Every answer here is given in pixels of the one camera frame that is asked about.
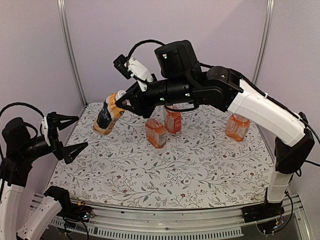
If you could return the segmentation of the large orange-label plastic bottle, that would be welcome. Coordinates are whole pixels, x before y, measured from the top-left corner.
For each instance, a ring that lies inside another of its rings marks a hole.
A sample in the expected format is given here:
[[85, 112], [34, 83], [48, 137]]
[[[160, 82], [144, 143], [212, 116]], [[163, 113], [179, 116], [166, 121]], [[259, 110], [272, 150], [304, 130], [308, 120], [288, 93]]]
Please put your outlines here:
[[163, 108], [164, 127], [171, 134], [178, 134], [182, 129], [182, 114]]

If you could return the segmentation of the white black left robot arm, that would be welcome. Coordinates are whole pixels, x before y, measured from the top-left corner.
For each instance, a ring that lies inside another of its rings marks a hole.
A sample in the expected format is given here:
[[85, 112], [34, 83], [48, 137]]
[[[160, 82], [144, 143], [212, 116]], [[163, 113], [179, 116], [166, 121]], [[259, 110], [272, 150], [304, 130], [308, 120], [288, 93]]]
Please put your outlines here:
[[10, 120], [2, 131], [6, 143], [6, 157], [2, 161], [0, 177], [0, 238], [2, 240], [39, 240], [49, 223], [58, 214], [73, 215], [75, 204], [71, 203], [69, 192], [61, 187], [49, 187], [39, 206], [17, 228], [18, 208], [22, 193], [27, 185], [29, 173], [35, 160], [53, 154], [57, 160], [70, 164], [84, 150], [88, 143], [64, 146], [58, 132], [79, 120], [78, 116], [51, 112], [41, 120], [42, 134], [32, 137], [31, 124], [21, 117]]

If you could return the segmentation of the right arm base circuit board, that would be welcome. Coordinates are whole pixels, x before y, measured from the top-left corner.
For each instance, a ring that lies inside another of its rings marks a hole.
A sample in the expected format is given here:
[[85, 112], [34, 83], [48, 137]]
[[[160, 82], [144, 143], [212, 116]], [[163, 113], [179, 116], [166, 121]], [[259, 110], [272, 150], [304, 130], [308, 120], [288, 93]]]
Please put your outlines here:
[[256, 224], [256, 227], [261, 234], [267, 236], [274, 234], [274, 232], [278, 229], [279, 225], [283, 223], [283, 216], [278, 215], [275, 216], [272, 220]]

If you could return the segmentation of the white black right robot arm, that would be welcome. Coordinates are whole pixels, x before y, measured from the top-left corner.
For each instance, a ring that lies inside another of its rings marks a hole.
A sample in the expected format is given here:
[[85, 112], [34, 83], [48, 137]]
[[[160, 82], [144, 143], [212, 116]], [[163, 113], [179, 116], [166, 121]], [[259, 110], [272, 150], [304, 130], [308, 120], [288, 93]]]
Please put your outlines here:
[[202, 71], [204, 65], [188, 40], [159, 42], [154, 53], [162, 80], [134, 59], [132, 52], [114, 60], [114, 67], [126, 79], [135, 80], [116, 105], [145, 119], [157, 106], [188, 103], [197, 109], [209, 105], [245, 117], [272, 132], [276, 136], [276, 162], [264, 201], [244, 207], [242, 216], [249, 223], [282, 214], [290, 179], [301, 169], [318, 139], [306, 115], [292, 112], [234, 69], [207, 66]]

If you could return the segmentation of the slim orange drink bottle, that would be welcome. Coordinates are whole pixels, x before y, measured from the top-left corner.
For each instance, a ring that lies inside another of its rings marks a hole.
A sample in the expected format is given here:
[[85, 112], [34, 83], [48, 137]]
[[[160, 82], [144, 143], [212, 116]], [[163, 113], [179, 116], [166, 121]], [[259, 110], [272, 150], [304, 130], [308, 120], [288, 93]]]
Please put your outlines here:
[[112, 132], [116, 122], [123, 116], [125, 109], [117, 107], [116, 101], [119, 100], [126, 91], [119, 90], [118, 92], [109, 95], [103, 102], [103, 107], [97, 115], [93, 130], [106, 136]]

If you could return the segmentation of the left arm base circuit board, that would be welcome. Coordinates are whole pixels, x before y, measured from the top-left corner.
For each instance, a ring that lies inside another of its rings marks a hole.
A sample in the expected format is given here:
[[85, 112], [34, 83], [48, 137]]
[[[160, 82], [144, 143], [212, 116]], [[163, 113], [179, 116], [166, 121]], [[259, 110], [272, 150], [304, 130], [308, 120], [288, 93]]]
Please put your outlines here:
[[71, 210], [75, 216], [81, 218], [84, 222], [89, 222], [96, 216], [93, 208], [87, 205], [85, 201], [72, 204]]

